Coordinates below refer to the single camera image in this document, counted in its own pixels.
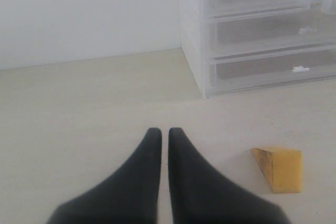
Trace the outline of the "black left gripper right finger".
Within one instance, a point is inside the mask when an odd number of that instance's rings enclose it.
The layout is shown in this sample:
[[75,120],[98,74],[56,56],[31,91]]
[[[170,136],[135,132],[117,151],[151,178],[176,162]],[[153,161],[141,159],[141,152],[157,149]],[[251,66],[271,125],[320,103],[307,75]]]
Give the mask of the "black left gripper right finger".
[[174,223],[290,222],[279,206],[217,171],[182,128],[169,130],[168,170]]

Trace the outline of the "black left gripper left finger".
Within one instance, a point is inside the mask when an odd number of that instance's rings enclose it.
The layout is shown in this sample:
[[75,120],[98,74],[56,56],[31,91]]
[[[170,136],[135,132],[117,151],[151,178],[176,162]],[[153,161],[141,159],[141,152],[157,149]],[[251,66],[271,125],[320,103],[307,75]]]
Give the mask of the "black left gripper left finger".
[[157,223],[162,132],[149,128],[112,175],[56,208],[48,223]]

